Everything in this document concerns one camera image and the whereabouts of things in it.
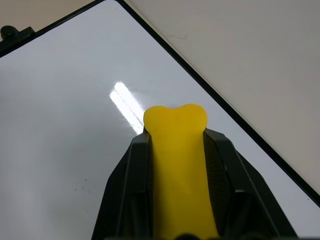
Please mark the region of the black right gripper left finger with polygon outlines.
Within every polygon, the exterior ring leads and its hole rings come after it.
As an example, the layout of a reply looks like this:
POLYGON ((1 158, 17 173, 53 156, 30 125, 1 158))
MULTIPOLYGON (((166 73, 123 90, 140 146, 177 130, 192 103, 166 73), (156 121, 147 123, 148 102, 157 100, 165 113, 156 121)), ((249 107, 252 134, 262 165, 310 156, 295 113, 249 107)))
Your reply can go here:
POLYGON ((134 137, 110 174, 91 240, 152 240, 153 150, 151 135, 134 137))

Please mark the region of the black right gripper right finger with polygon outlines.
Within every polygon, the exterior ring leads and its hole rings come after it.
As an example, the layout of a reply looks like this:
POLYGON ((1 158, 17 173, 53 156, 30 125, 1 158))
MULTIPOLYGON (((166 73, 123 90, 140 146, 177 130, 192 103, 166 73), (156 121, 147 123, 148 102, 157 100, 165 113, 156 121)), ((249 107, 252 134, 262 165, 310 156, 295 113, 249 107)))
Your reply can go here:
POLYGON ((224 134, 207 128, 203 144, 209 198, 219 236, 297 236, 262 175, 224 134))

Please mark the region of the yellow foam whiteboard eraser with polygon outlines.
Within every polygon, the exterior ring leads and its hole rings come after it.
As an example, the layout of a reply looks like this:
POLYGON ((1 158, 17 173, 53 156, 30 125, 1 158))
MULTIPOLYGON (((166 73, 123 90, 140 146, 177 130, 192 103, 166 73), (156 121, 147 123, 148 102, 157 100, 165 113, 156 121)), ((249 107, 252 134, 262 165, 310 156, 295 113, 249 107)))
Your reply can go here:
POLYGON ((197 104, 152 106, 143 122, 152 140, 153 236, 218 237, 204 151, 205 109, 197 104))

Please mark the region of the black framed tabletop whiteboard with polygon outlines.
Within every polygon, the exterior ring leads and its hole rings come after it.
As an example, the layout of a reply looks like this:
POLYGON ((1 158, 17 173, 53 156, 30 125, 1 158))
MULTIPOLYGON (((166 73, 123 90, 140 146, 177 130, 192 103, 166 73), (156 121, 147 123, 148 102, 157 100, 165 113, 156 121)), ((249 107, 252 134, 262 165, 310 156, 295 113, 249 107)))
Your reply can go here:
POLYGON ((263 176, 300 237, 320 207, 122 3, 105 0, 0 57, 0 240, 90 240, 144 110, 195 103, 263 176))

